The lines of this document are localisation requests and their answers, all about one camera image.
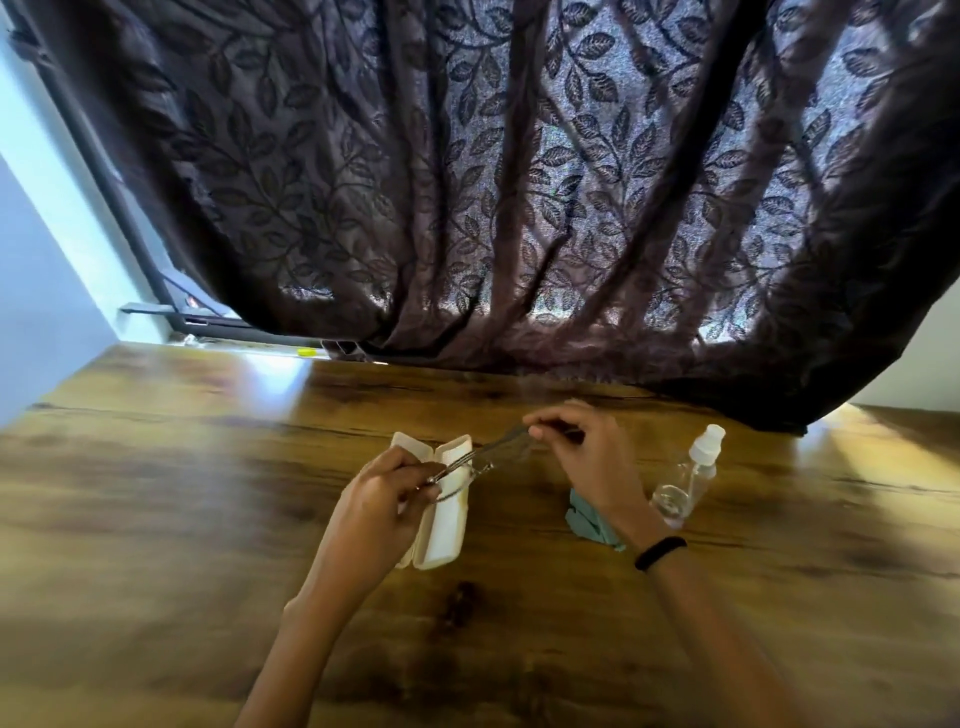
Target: hand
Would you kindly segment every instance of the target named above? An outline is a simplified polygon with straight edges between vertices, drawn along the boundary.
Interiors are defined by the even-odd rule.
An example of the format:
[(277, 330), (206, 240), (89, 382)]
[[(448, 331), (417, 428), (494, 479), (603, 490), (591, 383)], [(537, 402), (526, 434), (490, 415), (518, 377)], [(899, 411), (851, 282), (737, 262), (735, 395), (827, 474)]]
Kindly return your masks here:
[[(558, 420), (580, 427), (583, 444), (574, 445), (547, 424)], [(586, 402), (567, 400), (531, 412), (523, 422), (531, 437), (553, 450), (573, 489), (637, 548), (669, 533), (643, 494), (630, 441), (613, 417)]]
[(341, 493), (300, 597), (317, 593), (342, 599), (351, 613), (358, 608), (414, 542), (423, 510), (440, 494), (421, 486), (443, 467), (399, 446), (367, 463)]

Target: white spray nozzle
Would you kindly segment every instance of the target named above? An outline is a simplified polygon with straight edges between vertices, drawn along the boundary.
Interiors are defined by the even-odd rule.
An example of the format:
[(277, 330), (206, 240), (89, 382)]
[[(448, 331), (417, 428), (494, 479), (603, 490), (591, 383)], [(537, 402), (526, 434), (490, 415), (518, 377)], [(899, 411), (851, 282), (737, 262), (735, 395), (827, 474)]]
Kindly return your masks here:
[(690, 459), (698, 465), (713, 465), (716, 462), (717, 455), (720, 454), (720, 448), (726, 434), (727, 430), (720, 425), (707, 425), (704, 434), (693, 441), (693, 445), (690, 447)]

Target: person's left hand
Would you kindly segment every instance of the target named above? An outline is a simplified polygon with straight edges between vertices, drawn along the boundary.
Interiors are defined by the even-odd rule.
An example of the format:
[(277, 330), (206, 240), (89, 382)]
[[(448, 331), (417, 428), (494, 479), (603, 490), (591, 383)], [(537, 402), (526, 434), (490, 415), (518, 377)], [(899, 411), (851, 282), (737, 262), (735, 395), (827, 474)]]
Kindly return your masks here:
[(440, 494), (421, 486), (443, 467), (396, 445), (367, 463), (341, 493), (300, 596), (359, 607), (414, 542), (423, 510)]

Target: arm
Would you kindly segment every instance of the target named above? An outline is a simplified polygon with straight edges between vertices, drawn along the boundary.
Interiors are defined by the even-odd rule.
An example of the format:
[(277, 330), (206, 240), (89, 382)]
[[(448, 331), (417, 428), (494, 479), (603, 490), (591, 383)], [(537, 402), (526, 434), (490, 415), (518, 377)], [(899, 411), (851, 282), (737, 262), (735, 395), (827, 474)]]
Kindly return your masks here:
[[(579, 426), (582, 445), (548, 423)], [(578, 400), (524, 418), (530, 434), (557, 456), (573, 488), (637, 550), (673, 533), (650, 508), (626, 434), (613, 417)], [(722, 725), (802, 728), (808, 725), (793, 692), (713, 590), (696, 559), (678, 548), (647, 571), (660, 605), (708, 687)]]
[[(420, 486), (442, 468), (393, 447), (344, 489), (235, 728), (306, 725), (333, 644), (414, 542), (423, 509), (439, 493), (437, 486)], [(401, 502), (406, 506), (398, 513)]]

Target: black wristband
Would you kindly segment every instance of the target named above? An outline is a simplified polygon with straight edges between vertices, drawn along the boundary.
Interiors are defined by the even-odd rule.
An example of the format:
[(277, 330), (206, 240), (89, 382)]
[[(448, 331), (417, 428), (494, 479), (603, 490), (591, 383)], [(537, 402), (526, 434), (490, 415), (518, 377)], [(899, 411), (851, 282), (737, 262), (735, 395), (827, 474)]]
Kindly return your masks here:
[(681, 536), (667, 536), (660, 539), (647, 550), (637, 556), (634, 566), (638, 571), (647, 571), (660, 559), (681, 546), (686, 546), (686, 539)]

